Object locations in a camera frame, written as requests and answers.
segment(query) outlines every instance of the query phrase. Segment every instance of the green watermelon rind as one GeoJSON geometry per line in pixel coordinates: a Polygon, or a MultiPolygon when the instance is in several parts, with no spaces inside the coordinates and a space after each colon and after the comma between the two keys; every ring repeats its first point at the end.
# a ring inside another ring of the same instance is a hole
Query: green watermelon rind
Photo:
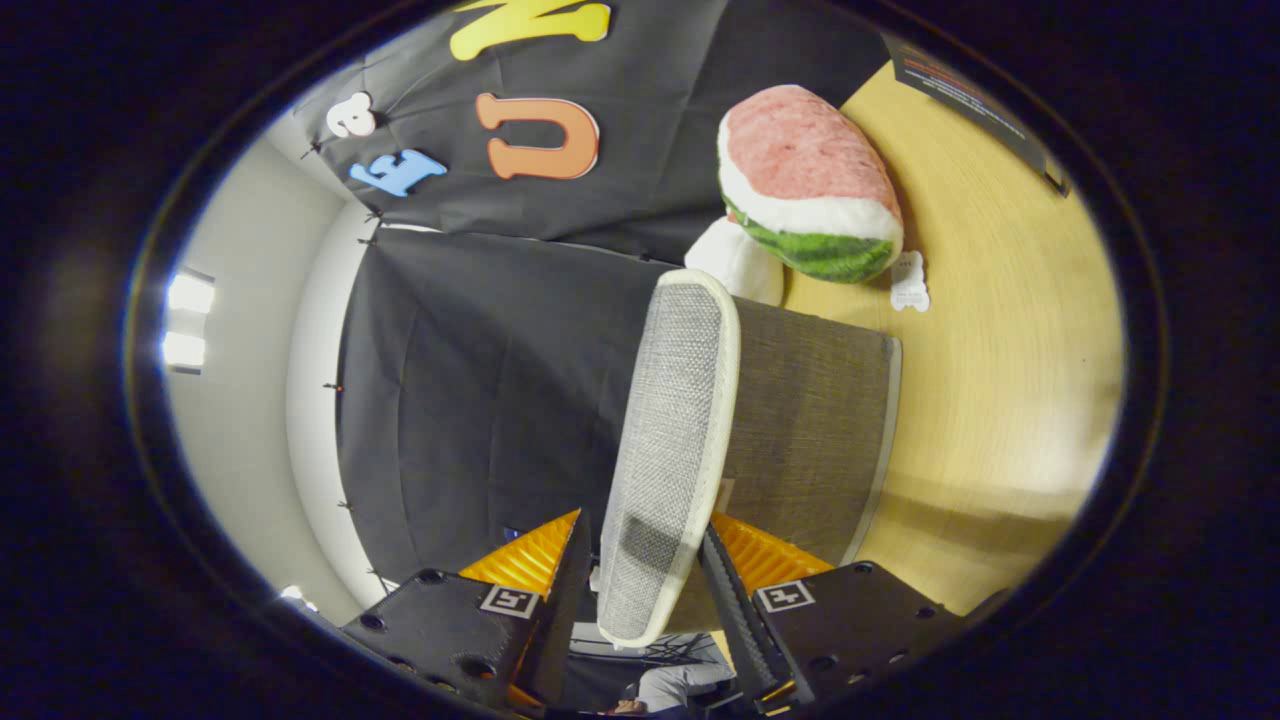
{"type": "Polygon", "coordinates": [[[859,283],[878,275],[893,260],[888,240],[851,234],[788,233],[769,229],[721,195],[739,225],[785,264],[819,281],[859,283]]]}

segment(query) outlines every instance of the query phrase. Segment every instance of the gray fabric seat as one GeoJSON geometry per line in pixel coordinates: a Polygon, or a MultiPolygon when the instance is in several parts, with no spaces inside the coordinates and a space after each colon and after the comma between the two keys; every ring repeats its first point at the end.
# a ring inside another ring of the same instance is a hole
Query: gray fabric seat
{"type": "Polygon", "coordinates": [[[691,564],[713,505],[842,564],[883,483],[899,341],[741,299],[712,322],[717,288],[677,270],[650,301],[602,536],[598,620],[620,644],[718,625],[691,564]]]}

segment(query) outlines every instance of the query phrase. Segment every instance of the watermelon plush toy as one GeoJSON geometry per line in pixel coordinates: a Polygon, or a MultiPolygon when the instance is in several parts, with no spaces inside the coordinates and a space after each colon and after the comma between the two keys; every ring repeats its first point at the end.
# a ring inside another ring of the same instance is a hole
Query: watermelon plush toy
{"type": "Polygon", "coordinates": [[[856,283],[901,252],[884,163],[822,97],[795,85],[748,97],[721,122],[718,150],[730,219],[796,270],[856,283]]]}

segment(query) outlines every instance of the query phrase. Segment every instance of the yellow letter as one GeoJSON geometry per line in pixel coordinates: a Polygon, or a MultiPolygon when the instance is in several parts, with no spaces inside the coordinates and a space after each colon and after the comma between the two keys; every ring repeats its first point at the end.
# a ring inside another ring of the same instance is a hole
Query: yellow letter
{"type": "Polygon", "coordinates": [[[493,45],[547,37],[549,35],[572,35],[582,42],[604,40],[609,33],[609,6],[600,3],[582,5],[572,13],[548,15],[566,5],[581,0],[476,0],[454,10],[475,10],[493,8],[497,10],[453,33],[449,49],[458,60],[471,60],[481,50],[493,45]]]}

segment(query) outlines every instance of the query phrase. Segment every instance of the person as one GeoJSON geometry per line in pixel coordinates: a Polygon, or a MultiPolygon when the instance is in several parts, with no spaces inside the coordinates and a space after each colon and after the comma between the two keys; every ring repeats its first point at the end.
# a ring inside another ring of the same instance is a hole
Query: person
{"type": "Polygon", "coordinates": [[[668,665],[646,670],[640,676],[635,700],[620,700],[607,715],[640,715],[662,720],[692,720],[689,698],[716,689],[733,678],[733,670],[717,662],[668,665]]]}

